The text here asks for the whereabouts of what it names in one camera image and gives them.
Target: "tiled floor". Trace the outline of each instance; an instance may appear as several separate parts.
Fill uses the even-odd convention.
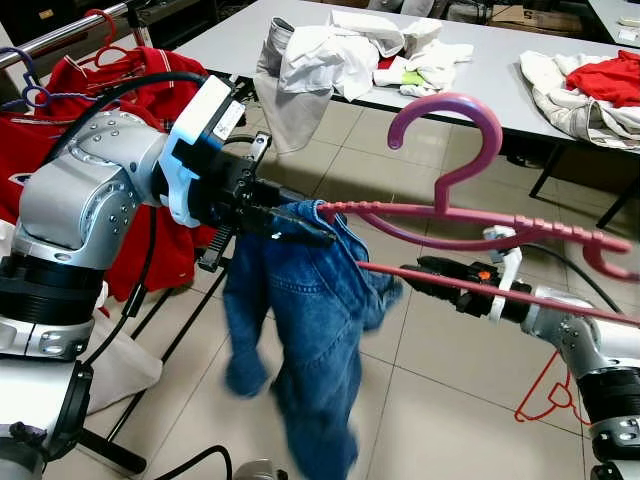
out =
[[[269,154],[261,174],[331,200],[430,202],[434,180],[470,160],[480,146],[474,129],[420,120],[408,131],[404,148],[391,151],[384,144],[391,118],[388,113],[332,103],[311,144],[286,160]],[[243,130],[266,128],[259,108],[250,109],[249,123]],[[542,200],[532,200],[527,191],[538,173],[499,158],[480,178],[456,187],[453,203],[593,228],[614,200],[610,194],[557,180],[547,182]],[[611,229],[637,238],[639,218],[633,204],[615,217]],[[399,265],[413,262],[420,254],[438,254],[392,239],[358,218],[351,224],[369,244],[374,261]],[[452,228],[441,222],[404,224],[420,233],[447,237],[479,235],[478,228]],[[584,264],[577,249],[550,246]],[[469,253],[447,256],[466,262],[474,258],[488,261],[484,255]],[[638,249],[621,264],[638,268]],[[534,284],[570,289],[602,304],[574,273],[539,254],[525,252],[522,277]],[[640,312],[637,286],[594,277],[623,309]],[[213,278],[198,272],[191,289],[170,298],[139,342],[160,356]],[[150,298],[139,318],[157,298],[157,294]],[[275,374],[282,352],[272,321],[266,324],[260,349]],[[590,442],[585,438],[586,429],[569,411],[555,411],[544,423],[514,420],[515,408],[552,349],[524,336],[513,325],[496,327],[486,319],[463,316],[407,288],[380,331],[363,338],[361,351],[364,378],[352,413],[360,456],[350,479],[588,479],[595,461]],[[288,470],[290,478],[301,478],[287,451],[271,396],[265,393],[254,400],[240,400],[223,387],[228,357],[218,292],[165,365],[160,383],[145,396],[117,437],[118,443],[148,458],[144,479],[156,478],[215,443],[229,448],[236,466],[266,457]],[[535,415],[547,408],[546,394],[565,372],[561,362],[553,365],[541,390],[527,402],[525,413]],[[106,434],[125,405],[123,401],[89,417],[88,427]],[[74,451],[51,464],[46,478],[122,477]],[[211,458],[180,478],[224,478],[222,462]]]

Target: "table leg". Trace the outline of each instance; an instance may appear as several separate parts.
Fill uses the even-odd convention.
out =
[[[616,200],[616,202],[611,205],[611,208],[607,210],[607,213],[605,213],[602,218],[598,220],[598,223],[596,223],[596,227],[604,228],[607,223],[611,221],[613,216],[618,213],[618,210],[620,210],[622,206],[627,203],[627,201],[634,194],[637,194],[638,192],[640,192],[640,176],[638,176],[638,178],[631,182],[631,184],[625,189],[625,191],[622,192],[620,197],[618,197],[618,200]]]
[[[562,145],[554,145],[553,150],[551,151],[551,155],[549,156],[549,160],[547,160],[547,164],[544,167],[544,170],[542,170],[542,173],[540,174],[538,181],[529,192],[529,196],[531,198],[538,197],[538,192],[544,185],[544,182],[547,181],[547,178],[549,178],[549,176],[553,172],[553,169],[556,167],[556,165],[560,161],[560,157],[562,156],[563,152],[564,152],[564,147]]]

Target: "red clothing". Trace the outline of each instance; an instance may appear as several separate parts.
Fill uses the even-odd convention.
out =
[[[579,88],[614,107],[640,106],[640,55],[620,50],[618,58],[584,65],[569,74],[567,88]]]
[[[158,72],[189,71],[207,75],[195,60],[175,53],[139,47],[124,58],[97,70],[78,66],[66,57],[53,69],[47,89],[51,93],[98,94],[105,84],[126,81],[132,76]],[[169,130],[198,86],[191,82],[166,82],[142,87],[123,97],[122,110],[140,116],[150,126]],[[55,139],[91,104],[81,98],[61,98],[36,109],[36,116],[0,117],[0,218],[15,223],[22,187],[15,179],[33,172]],[[175,287],[192,280],[194,249],[209,243],[215,230],[189,229],[176,224],[169,210],[158,211],[156,248],[147,276],[149,290]],[[124,300],[135,285],[149,245],[149,207],[142,206],[132,222],[124,245],[106,275],[109,293]]]
[[[99,94],[102,86],[116,81],[126,81],[133,76],[162,72],[193,72],[208,75],[207,71],[195,60],[176,53],[149,47],[130,50],[126,56],[114,63],[92,70],[80,67],[71,58],[65,57],[56,64],[47,89],[51,93],[80,92],[87,95]],[[156,83],[126,94],[123,100],[144,107],[170,130],[184,107],[198,91],[192,82]],[[37,110],[43,115],[79,115],[91,102],[82,98],[60,99],[51,105]]]

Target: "white sticker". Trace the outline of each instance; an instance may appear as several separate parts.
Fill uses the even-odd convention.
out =
[[[213,129],[213,133],[220,139],[226,140],[233,129],[236,128],[240,117],[244,113],[244,108],[244,105],[235,100],[231,102],[231,105],[229,105],[229,108],[227,108],[227,111],[224,112],[224,115],[222,115],[222,118]]]
[[[620,40],[635,42],[636,38],[638,37],[638,32],[635,30],[620,29],[620,32],[618,32],[618,37],[620,38]]]

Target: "hanger hook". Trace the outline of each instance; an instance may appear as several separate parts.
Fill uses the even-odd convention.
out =
[[[31,80],[27,81],[27,85],[31,86],[36,83],[36,67],[33,63],[33,58],[31,58],[31,55],[17,47],[2,47],[0,48],[0,54],[3,53],[17,53],[22,59],[22,63],[24,63],[24,66],[27,67],[27,73],[23,75],[25,81],[27,81],[27,75],[31,77]]]
[[[116,39],[116,23],[113,21],[113,17],[111,17],[111,15],[109,15],[107,12],[100,10],[98,8],[92,8],[91,10],[87,10],[87,13],[84,14],[85,17],[89,17],[91,15],[99,15],[102,18],[104,18],[104,21],[107,23],[107,25],[111,29],[111,33],[107,35],[104,39],[105,46],[108,47]]]
[[[482,148],[471,162],[442,175],[435,183],[434,204],[436,212],[444,213],[449,208],[449,190],[456,183],[477,175],[487,168],[502,146],[502,127],[496,115],[484,103],[459,93],[438,93],[418,98],[404,107],[395,116],[389,127],[387,142],[396,150],[402,146],[404,132],[411,122],[435,111],[461,113],[473,120],[482,133]]]
[[[51,101],[51,94],[46,88],[40,86],[40,84],[38,83],[38,80],[36,77],[36,69],[35,69],[33,58],[31,57],[31,55],[29,55],[27,52],[17,47],[0,48],[0,54],[10,53],[10,52],[17,53],[18,55],[20,55],[20,58],[22,59],[22,63],[24,63],[25,67],[27,68],[27,71],[22,74],[24,83],[26,83],[27,86],[23,88],[22,92],[20,93],[20,97],[22,98],[24,103],[26,103],[27,105],[33,108],[46,107],[47,105],[49,105],[49,102]],[[35,101],[32,102],[31,100],[29,100],[29,92],[31,92],[32,90],[37,90],[39,93],[42,93],[45,97],[45,101],[42,103],[37,103]],[[5,103],[0,108],[7,108],[11,106],[11,104],[13,103],[14,102]]]

